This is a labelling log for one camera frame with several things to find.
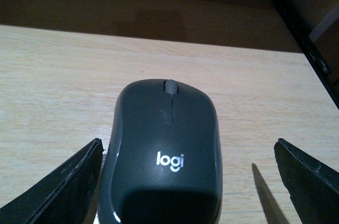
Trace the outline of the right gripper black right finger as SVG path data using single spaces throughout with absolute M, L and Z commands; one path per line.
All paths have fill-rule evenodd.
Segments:
M 338 172 L 280 138 L 274 154 L 302 223 L 338 223 Z

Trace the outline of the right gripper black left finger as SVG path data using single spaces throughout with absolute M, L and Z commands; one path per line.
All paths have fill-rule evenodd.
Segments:
M 93 139 L 33 187 L 1 208 L 1 223 L 83 223 L 102 165 Z

